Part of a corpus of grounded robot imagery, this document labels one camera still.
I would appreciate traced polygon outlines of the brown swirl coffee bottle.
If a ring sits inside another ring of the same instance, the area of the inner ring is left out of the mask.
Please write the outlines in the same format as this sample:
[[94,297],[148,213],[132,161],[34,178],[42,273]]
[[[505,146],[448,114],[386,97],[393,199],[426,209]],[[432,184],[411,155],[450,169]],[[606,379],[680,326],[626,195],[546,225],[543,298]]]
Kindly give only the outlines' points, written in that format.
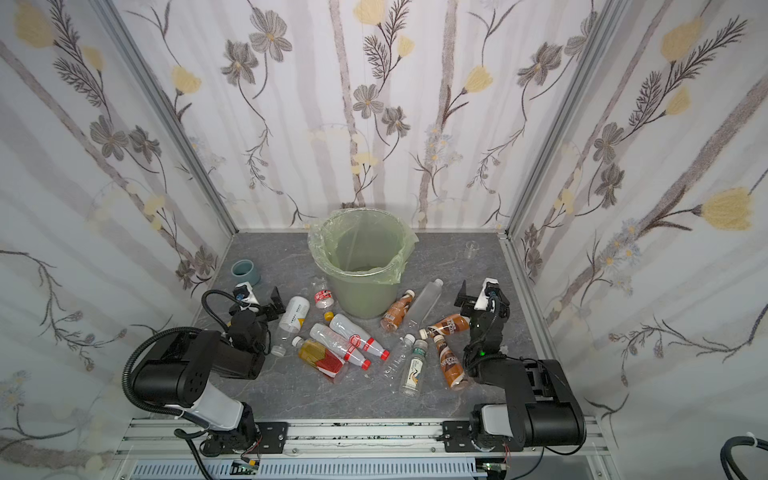
[[461,314],[453,314],[445,317],[439,322],[419,330],[419,336],[422,340],[435,338],[436,336],[450,336],[455,333],[470,329],[470,321]]

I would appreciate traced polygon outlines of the white label clear bottle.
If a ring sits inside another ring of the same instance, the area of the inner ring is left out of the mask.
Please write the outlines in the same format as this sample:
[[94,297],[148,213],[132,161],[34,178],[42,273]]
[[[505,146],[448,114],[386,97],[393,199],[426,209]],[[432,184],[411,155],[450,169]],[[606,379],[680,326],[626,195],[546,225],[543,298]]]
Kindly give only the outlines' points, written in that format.
[[298,335],[309,312],[309,301],[301,296],[292,297],[279,320],[271,354],[284,357],[292,345],[292,339]]

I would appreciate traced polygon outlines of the brown coffee bottle label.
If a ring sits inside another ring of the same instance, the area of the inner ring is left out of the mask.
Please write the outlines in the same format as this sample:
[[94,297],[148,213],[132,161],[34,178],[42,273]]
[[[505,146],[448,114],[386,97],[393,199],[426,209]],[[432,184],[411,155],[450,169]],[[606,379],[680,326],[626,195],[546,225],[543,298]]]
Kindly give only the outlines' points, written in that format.
[[437,348],[440,370],[446,385],[453,391],[459,391],[469,385],[469,380],[456,354],[450,349],[442,335],[433,338]]

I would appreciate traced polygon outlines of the yellow red label tea bottle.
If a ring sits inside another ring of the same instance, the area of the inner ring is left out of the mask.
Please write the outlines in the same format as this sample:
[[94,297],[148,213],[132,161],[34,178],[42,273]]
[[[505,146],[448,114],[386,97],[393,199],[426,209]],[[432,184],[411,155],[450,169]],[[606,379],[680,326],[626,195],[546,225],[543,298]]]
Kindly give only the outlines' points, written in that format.
[[345,362],[322,343],[296,336],[291,341],[298,356],[330,381],[338,381],[345,372]]

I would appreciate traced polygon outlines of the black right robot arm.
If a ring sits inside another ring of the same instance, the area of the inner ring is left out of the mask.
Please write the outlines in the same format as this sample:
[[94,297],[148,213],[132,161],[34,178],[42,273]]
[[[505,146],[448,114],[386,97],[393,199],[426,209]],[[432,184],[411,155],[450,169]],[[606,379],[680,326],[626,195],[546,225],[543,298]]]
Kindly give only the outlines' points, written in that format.
[[471,444],[479,450],[500,445],[513,452],[527,447],[580,449],[587,438],[586,420],[561,364],[501,352],[510,301],[499,282],[485,279],[477,295],[468,294],[462,285],[454,306],[469,320],[464,371],[476,383],[504,392],[502,403],[473,408],[468,426]]

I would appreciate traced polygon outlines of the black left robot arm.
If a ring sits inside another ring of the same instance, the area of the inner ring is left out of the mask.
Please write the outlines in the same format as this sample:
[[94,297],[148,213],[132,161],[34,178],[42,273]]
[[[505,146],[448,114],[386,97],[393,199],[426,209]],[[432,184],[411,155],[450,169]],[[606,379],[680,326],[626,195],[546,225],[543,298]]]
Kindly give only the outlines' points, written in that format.
[[176,434],[193,447],[196,458],[223,454],[262,455],[281,452],[287,425],[258,422],[247,403],[223,393],[211,381],[255,380],[275,349],[269,325],[286,311],[277,289],[262,304],[249,283],[232,292],[211,289],[201,296],[215,329],[174,327],[141,343],[124,366],[121,384],[135,407],[192,422],[198,431]]

